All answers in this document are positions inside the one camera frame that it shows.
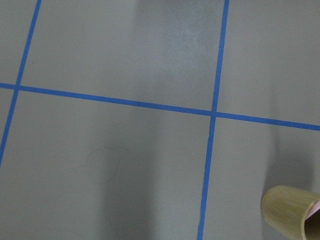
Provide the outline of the pink chopstick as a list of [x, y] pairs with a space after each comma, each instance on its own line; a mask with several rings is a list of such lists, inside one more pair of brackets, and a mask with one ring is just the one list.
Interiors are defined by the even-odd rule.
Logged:
[[315, 214], [319, 209], [320, 209], [320, 202], [317, 201], [317, 202], [313, 205], [313, 207], [308, 211], [305, 219], [310, 218], [310, 217], [311, 217], [313, 214]]

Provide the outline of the brown paper table cover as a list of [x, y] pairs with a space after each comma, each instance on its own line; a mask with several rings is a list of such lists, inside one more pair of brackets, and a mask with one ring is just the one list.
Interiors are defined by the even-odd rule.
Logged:
[[3, 240], [280, 240], [320, 190], [317, 0], [3, 0]]

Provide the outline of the tan wooden cup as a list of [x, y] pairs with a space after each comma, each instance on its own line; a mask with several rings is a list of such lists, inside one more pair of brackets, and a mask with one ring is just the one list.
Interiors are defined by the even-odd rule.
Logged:
[[261, 199], [260, 209], [265, 222], [289, 240], [318, 240], [320, 210], [306, 219], [320, 195], [286, 185], [268, 189]]

